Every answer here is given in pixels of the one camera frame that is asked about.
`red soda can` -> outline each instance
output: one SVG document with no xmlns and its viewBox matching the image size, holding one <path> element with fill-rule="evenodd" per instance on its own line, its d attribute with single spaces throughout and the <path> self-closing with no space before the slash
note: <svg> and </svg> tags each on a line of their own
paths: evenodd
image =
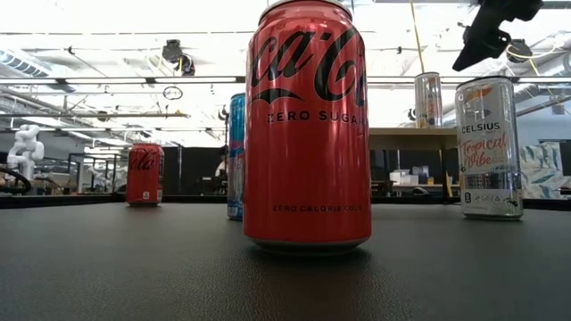
<svg viewBox="0 0 571 321">
<path fill-rule="evenodd" d="M 265 250 L 348 251 L 371 235 L 365 46 L 329 0 L 270 6 L 250 41 L 244 233 Z"/>
<path fill-rule="evenodd" d="M 164 152 L 158 144 L 135 144 L 128 154 L 127 203 L 156 206 L 162 200 Z"/>
</svg>

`silver can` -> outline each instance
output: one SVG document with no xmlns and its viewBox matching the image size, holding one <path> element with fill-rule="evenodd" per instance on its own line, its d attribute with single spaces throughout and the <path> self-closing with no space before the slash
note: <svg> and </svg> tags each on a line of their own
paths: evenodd
<svg viewBox="0 0 571 321">
<path fill-rule="evenodd" d="M 414 77 L 417 128 L 442 128 L 443 97 L 440 74 L 425 72 Z"/>
<path fill-rule="evenodd" d="M 468 218 L 523 215 L 514 87 L 477 78 L 456 89 L 462 212 Z"/>
</svg>

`wooden shelf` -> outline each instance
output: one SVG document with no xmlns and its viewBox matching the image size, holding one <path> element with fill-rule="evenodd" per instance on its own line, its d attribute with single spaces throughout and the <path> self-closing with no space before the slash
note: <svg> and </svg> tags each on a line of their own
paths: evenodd
<svg viewBox="0 0 571 321">
<path fill-rule="evenodd" d="M 457 146 L 456 128 L 371 128 L 368 144 L 375 150 L 447 150 Z"/>
</svg>

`fluorescent light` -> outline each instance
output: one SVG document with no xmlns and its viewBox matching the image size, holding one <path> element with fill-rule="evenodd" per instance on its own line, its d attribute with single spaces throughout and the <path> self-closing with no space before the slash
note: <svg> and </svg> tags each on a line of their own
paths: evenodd
<svg viewBox="0 0 571 321">
<path fill-rule="evenodd" d="M 155 128 L 110 128 L 111 131 L 148 131 L 155 130 Z"/>
<path fill-rule="evenodd" d="M 96 138 L 96 140 L 105 144 L 112 144 L 116 146 L 130 146 L 130 143 L 115 138 Z"/>
<path fill-rule="evenodd" d="M 62 128 L 63 131 L 105 131 L 105 128 Z"/>
<path fill-rule="evenodd" d="M 70 132 L 70 134 L 74 135 L 75 137 L 82 138 L 82 139 L 89 139 L 89 140 L 93 139 L 92 137 L 81 134 L 81 133 Z"/>
<path fill-rule="evenodd" d="M 157 84 L 211 84 L 211 83 L 237 83 L 236 77 L 164 77 L 155 78 Z"/>
<path fill-rule="evenodd" d="M 414 77 L 367 77 L 368 84 L 414 84 Z"/>
<path fill-rule="evenodd" d="M 41 78 L 0 78 L 2 85 L 53 85 L 57 84 L 55 79 Z"/>
<path fill-rule="evenodd" d="M 99 85 L 99 84 L 145 84 L 144 78 L 66 78 L 68 84 Z"/>
<path fill-rule="evenodd" d="M 571 83 L 571 77 L 522 77 L 518 82 L 533 84 Z"/>
<path fill-rule="evenodd" d="M 60 122 L 57 119 L 50 119 L 44 117 L 22 117 L 22 119 L 46 126 L 53 126 L 53 127 L 66 126 L 64 123 Z"/>
<path fill-rule="evenodd" d="M 40 128 L 39 131 L 56 131 L 58 128 Z M 18 131 L 19 128 L 8 128 L 11 131 Z"/>
</svg>

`black table surface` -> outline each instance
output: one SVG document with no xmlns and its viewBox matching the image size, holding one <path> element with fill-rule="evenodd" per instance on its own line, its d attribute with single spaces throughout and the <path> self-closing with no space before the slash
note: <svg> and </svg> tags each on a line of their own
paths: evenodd
<svg viewBox="0 0 571 321">
<path fill-rule="evenodd" d="M 224 205 L 0 210 L 0 320 L 571 320 L 571 214 L 375 205 L 329 259 L 265 254 Z"/>
</svg>

